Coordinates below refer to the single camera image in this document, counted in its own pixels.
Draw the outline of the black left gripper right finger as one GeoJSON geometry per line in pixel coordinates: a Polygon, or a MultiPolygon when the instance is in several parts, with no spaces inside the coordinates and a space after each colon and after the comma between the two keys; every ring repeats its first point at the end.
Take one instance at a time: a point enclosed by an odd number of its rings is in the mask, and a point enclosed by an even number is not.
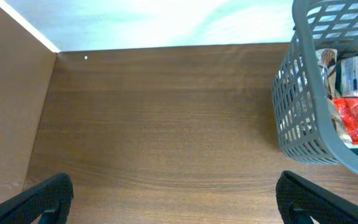
{"type": "Polygon", "coordinates": [[[275,187],[285,224],[358,223],[358,205],[285,170],[275,187]]]}

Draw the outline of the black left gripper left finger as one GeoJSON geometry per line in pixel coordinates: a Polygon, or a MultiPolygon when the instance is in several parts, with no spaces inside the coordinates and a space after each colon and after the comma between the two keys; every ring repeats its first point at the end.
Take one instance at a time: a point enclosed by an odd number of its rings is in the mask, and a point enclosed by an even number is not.
{"type": "Polygon", "coordinates": [[[59,173],[0,204],[3,223],[66,223],[73,200],[69,175],[59,173]]]}

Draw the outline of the beige cookie bag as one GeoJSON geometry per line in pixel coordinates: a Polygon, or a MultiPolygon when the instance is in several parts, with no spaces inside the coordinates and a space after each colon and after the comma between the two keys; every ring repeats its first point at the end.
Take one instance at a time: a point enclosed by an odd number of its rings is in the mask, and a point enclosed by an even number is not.
{"type": "Polygon", "coordinates": [[[327,90],[328,109],[339,138],[349,149],[358,149],[358,144],[354,144],[347,132],[344,123],[336,109],[333,99],[341,97],[340,92],[336,90],[336,63],[337,50],[336,49],[321,49],[316,51],[316,58],[318,60],[318,67],[324,87],[327,90]]]}

